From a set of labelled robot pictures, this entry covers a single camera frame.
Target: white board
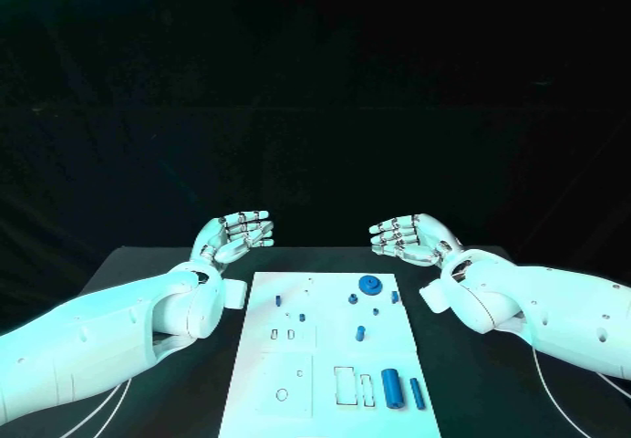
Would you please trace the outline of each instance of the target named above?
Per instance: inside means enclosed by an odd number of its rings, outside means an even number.
[[[359,290],[363,275],[255,274],[219,438],[441,436],[401,294],[392,304],[395,276],[371,274],[383,292],[369,296]],[[401,409],[385,405],[389,368],[401,377]],[[411,378],[425,410],[417,409]]]

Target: table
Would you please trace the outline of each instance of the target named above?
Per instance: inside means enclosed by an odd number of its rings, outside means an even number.
[[[506,256],[499,247],[480,247]],[[110,255],[82,294],[164,273],[188,259],[189,248],[121,247]],[[545,393],[533,351],[517,336],[480,335],[448,310],[435,315],[418,289],[438,268],[422,268],[369,248],[262,248],[237,261],[225,277],[251,285],[257,271],[392,273],[408,309],[418,357],[444,438],[577,438]],[[245,311],[226,309],[208,339],[176,352],[131,382],[128,395],[101,437],[216,437],[231,385]],[[564,410],[595,438],[628,436],[631,404],[598,376],[539,355],[549,389]],[[72,436],[92,437],[108,406]],[[0,437],[59,437],[97,408],[107,393],[33,412],[0,427]]]

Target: blue disc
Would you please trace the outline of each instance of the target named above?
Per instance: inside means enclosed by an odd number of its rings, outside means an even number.
[[[383,289],[381,279],[375,276],[363,276],[359,279],[359,289],[366,295],[378,295]]]

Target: robotic hand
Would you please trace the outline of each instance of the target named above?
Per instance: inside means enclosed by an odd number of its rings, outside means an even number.
[[[441,277],[421,289],[431,310],[450,308],[479,333],[519,335],[561,360],[631,379],[631,289],[604,278],[541,266],[516,266],[479,249],[464,250],[427,214],[398,217],[369,228],[372,250]]]
[[[0,426],[110,390],[211,335],[224,308],[244,308],[248,285],[221,273],[274,244],[267,218],[213,219],[170,272],[77,297],[0,337]]]

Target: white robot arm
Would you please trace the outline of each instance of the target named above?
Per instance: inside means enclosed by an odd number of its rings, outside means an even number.
[[[373,251],[441,277],[421,289],[431,310],[450,308],[479,333],[519,335],[533,348],[587,370],[631,379],[631,289],[604,278],[464,250],[427,214],[391,219],[369,231]]]
[[[224,308],[244,308],[248,285],[221,272],[274,244],[267,217],[213,219],[169,273],[77,297],[0,337],[0,425],[107,391],[211,335]]]

